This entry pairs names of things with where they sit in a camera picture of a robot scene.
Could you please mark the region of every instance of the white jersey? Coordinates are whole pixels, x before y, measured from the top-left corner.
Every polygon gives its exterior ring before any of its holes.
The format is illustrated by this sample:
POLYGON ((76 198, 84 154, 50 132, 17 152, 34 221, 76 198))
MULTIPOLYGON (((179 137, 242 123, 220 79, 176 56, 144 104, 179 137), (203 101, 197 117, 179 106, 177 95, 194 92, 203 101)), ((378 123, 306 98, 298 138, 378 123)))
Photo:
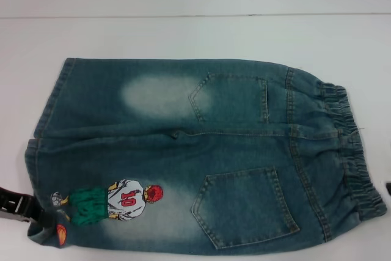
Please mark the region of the white jersey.
POLYGON ((108 213, 118 215, 119 220, 139 216, 145 208, 144 189, 136 180, 121 180, 116 189, 108 193, 108 213))

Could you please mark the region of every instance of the denim shorts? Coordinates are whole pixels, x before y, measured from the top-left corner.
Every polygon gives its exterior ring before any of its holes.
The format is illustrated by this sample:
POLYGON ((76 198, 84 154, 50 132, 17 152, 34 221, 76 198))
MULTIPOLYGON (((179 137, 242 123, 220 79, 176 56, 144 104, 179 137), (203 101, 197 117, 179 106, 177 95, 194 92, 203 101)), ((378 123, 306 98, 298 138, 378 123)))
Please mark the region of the denim shorts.
POLYGON ((67 59, 26 164, 59 248, 292 251, 387 210, 346 90, 267 62, 67 59))

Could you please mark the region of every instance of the cartoon boy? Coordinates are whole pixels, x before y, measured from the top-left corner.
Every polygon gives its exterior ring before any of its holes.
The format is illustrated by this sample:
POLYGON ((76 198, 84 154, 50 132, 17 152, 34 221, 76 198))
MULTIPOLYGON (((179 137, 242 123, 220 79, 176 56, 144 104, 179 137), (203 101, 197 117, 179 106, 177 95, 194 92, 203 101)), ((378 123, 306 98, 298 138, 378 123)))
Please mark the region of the cartoon boy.
POLYGON ((145 204, 154 203, 163 197, 160 186, 147 186, 143 189, 136 180, 121 180, 108 189, 77 189, 62 198, 59 192, 51 196, 55 207, 69 205, 77 209, 72 218, 59 210, 76 225, 91 224, 105 218, 129 220, 139 216, 145 204))

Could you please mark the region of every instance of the white table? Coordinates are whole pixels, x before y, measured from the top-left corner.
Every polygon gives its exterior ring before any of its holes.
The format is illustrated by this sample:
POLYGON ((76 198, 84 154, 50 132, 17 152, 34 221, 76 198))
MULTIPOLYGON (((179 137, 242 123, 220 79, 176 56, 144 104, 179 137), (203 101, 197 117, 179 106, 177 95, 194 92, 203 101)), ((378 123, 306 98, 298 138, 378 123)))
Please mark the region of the white table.
MULTIPOLYGON (((23 153, 66 57, 238 58, 301 68, 323 81, 345 86, 361 128, 371 177, 391 207, 391 196, 384 187, 386 181, 391 181, 391 15, 107 18, 389 13, 390 3, 390 0, 0 0, 0 185, 20 193, 32 192, 23 153)), ((76 246, 58 250, 28 240, 25 223, 0 219, 0 228, 1 260, 212 260, 76 246)), ((235 259, 389 260, 390 241, 391 213, 388 213, 315 248, 235 259)))

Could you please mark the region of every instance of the red number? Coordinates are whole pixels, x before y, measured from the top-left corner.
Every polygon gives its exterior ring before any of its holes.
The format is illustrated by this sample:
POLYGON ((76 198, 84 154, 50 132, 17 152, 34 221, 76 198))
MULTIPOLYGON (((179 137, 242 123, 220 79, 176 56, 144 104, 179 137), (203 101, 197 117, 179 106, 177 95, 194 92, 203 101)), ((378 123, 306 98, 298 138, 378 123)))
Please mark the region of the red number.
POLYGON ((130 192, 128 194, 122 193, 121 194, 121 199, 124 200, 124 199, 129 198, 129 197, 134 197, 135 195, 136 195, 135 192, 130 192))
POLYGON ((130 192, 128 194, 125 194, 125 193, 122 193, 121 194, 121 205, 122 206, 133 206, 134 204, 136 204, 136 200, 135 198, 131 198, 131 197, 134 197, 136 195, 135 192, 130 192))

